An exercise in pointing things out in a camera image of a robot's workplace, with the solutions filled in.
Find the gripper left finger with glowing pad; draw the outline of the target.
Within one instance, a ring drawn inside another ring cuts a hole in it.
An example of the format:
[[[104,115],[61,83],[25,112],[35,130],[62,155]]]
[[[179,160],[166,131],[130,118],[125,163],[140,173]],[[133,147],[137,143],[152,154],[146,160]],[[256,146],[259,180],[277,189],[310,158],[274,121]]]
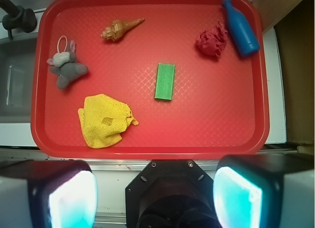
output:
[[[91,228],[97,181],[87,162],[2,161],[2,228]]]

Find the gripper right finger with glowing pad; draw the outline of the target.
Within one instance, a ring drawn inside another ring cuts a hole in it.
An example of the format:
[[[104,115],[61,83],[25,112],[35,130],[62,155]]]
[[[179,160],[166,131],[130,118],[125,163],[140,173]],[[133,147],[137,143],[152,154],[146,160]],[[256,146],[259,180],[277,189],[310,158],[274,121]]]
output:
[[[213,198],[223,228],[313,228],[314,157],[224,156],[214,176]]]

